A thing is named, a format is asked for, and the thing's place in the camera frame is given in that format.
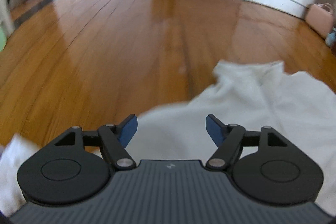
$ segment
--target wooden floor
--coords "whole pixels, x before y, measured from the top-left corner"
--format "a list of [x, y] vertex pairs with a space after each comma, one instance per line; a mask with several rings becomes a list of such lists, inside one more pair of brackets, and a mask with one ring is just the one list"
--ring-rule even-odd
[[56, 0], [0, 53], [0, 143], [190, 100], [221, 60], [284, 60], [336, 91], [336, 58], [303, 21], [241, 0]]
[[27, 0], [24, 1], [22, 4], [16, 6], [10, 11], [12, 20], [18, 19], [22, 14], [24, 14], [26, 11], [28, 11], [30, 8], [32, 8], [41, 1], [42, 0]]

